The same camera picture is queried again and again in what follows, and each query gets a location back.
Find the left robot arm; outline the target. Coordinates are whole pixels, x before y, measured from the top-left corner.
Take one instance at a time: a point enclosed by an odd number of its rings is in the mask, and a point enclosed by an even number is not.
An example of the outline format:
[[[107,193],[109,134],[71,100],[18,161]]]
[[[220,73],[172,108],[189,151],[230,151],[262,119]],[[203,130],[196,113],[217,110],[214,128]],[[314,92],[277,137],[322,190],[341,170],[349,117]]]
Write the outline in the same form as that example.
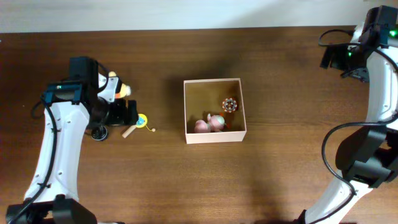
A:
[[[40,97],[45,129],[32,182],[21,204],[7,208],[6,223],[91,223],[96,216],[79,203],[77,174],[86,131],[104,141],[110,126],[139,120],[131,88],[90,57],[72,57],[68,78],[48,85]]]

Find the pink pig toy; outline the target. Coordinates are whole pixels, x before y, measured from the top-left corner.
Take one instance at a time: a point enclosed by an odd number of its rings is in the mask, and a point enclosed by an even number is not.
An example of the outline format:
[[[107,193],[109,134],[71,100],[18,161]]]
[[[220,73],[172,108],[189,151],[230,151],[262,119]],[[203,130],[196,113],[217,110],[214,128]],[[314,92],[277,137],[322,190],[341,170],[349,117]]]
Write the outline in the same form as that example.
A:
[[[226,122],[224,113],[208,114],[206,121],[200,119],[195,122],[194,133],[219,133],[229,128],[231,125]]]

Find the orange round toy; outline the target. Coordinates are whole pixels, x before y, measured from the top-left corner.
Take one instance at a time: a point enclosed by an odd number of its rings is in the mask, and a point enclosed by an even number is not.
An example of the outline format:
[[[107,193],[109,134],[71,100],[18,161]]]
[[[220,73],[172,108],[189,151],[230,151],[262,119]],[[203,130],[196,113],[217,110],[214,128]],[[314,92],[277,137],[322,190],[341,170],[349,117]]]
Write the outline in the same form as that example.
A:
[[[224,112],[233,113],[238,109],[238,101],[234,98],[225,98],[221,106]]]

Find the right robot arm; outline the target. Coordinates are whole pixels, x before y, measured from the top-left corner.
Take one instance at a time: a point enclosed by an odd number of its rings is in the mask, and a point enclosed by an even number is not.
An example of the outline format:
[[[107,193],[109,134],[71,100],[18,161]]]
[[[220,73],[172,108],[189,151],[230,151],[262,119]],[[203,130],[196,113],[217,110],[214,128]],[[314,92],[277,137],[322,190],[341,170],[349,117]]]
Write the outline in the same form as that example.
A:
[[[320,199],[296,223],[339,223],[355,203],[397,178],[397,8],[370,9],[347,30],[351,41],[318,44],[320,66],[369,84],[366,120],[338,125],[324,137],[321,154],[334,176]]]

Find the white cardboard box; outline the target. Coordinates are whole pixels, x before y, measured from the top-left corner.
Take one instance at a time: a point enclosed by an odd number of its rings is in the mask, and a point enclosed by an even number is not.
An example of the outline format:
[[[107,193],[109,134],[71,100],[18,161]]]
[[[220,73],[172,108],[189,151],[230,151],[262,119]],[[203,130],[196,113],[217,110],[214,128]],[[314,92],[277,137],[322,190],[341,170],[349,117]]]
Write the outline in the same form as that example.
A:
[[[247,127],[240,78],[185,80],[183,92],[185,138],[188,144],[239,142],[244,139]],[[224,112],[221,105],[225,98],[238,101],[235,112]],[[225,120],[231,128],[219,133],[194,133],[196,121],[206,121],[208,114],[220,113],[225,114]]]

